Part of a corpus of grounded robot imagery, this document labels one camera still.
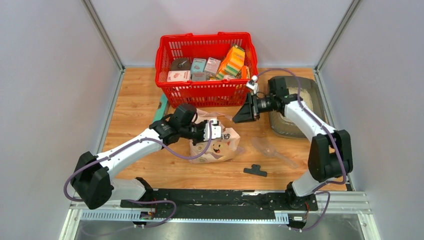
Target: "wooden table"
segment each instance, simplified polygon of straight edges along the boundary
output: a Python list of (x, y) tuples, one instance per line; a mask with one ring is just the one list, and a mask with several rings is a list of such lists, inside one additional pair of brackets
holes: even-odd
[[(292, 68), (298, 76), (314, 79), (310, 68)], [(259, 79), (260, 90), (266, 82), (285, 72), (267, 72)], [(123, 78), (119, 96), (107, 132), (103, 151), (110, 150), (143, 132), (152, 123), (158, 109), (162, 90), (155, 85), (154, 68), (128, 68)], [(207, 112), (219, 112), (233, 116), (236, 107), (205, 107)], [(306, 139), (289, 139), (276, 136), (269, 124), (268, 114), (261, 114), (256, 122), (235, 124), (225, 117), (219, 120), (225, 127), (232, 127), (240, 135), (239, 146), (245, 153), (231, 161), (191, 164), (166, 150), (150, 154), (122, 171), (122, 179), (144, 178), (153, 188), (169, 189), (234, 189), (234, 190), (285, 190), (289, 182), (298, 179), (307, 170), (310, 143)], [(252, 137), (266, 138), (276, 149), (295, 161), (299, 167), (290, 168), (276, 158), (258, 152), (251, 144)], [(188, 156), (189, 141), (180, 139), (170, 146), (176, 152)], [(244, 168), (259, 164), (267, 177), (243, 173)], [(344, 185), (331, 184), (323, 189), (345, 191)]]

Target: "red basket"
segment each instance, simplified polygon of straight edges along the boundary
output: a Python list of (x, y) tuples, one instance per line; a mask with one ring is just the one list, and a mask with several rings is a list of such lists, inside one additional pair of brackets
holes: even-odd
[(160, 38), (160, 46), (156, 54), (155, 82), (168, 98), (170, 105), (176, 108), (179, 104), (189, 103), (195, 107), (239, 106), (245, 102), (249, 89), (248, 79), (220, 81), (179, 81), (167, 82), (168, 72), (173, 60), (178, 58), (223, 60), (232, 44), (244, 49), (244, 64), (249, 67), (250, 75), (257, 75), (258, 60), (255, 47), (247, 32), (218, 32), (213, 35), (165, 35)]

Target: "transparent plastic scoop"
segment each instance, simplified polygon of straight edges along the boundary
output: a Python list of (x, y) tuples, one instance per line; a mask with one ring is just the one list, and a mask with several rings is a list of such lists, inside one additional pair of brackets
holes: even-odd
[(283, 160), (287, 163), (292, 169), (296, 169), (299, 167), (297, 163), (290, 160), (290, 158), (284, 156), (283, 154), (277, 152), (276, 148), (267, 141), (264, 137), (253, 137), (251, 140), (252, 146), (261, 152), (263, 155), (270, 158), (277, 158)]

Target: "white panel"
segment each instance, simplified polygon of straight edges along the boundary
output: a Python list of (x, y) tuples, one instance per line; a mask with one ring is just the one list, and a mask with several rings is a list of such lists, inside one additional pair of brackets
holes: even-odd
[(160, 37), (250, 32), (260, 66), (314, 66), (351, 0), (92, 0), (124, 65), (154, 66)]
[(322, 71), (384, 240), (422, 239), (424, 2), (364, 0)]
[(0, 1), (0, 239), (58, 239), (119, 77), (79, 0)]

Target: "black and white robotic arm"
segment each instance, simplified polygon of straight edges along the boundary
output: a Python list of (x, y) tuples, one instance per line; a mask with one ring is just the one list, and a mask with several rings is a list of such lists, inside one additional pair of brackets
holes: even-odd
[(146, 192), (146, 183), (139, 179), (117, 179), (118, 173), (180, 138), (193, 140), (193, 144), (221, 138), (222, 129), (216, 118), (194, 123), (195, 116), (194, 106), (181, 104), (173, 114), (153, 122), (140, 135), (114, 149), (97, 155), (82, 154), (74, 174), (95, 161), (98, 163), (76, 174), (70, 184), (89, 209), (96, 209), (110, 200), (139, 200)]
[(329, 126), (311, 110), (305, 102), (298, 102), (297, 94), (289, 94), (286, 81), (283, 76), (276, 76), (268, 80), (269, 93), (260, 98), (257, 96), (257, 83), (255, 79), (247, 83), (247, 87), (253, 90), (248, 93), (246, 101), (238, 113), (233, 117), (235, 123), (256, 121), (260, 113), (277, 111), (290, 119), (304, 133), (311, 142), (308, 170), (297, 180), (287, 186), (287, 192), (291, 194), (293, 206), (303, 204), (304, 197), (313, 194), (323, 183), (342, 176), (342, 168), (330, 141), (330, 136), (323, 129), (326, 128), (336, 142), (341, 160), (346, 173), (353, 170), (351, 138), (346, 130), (336, 130)]

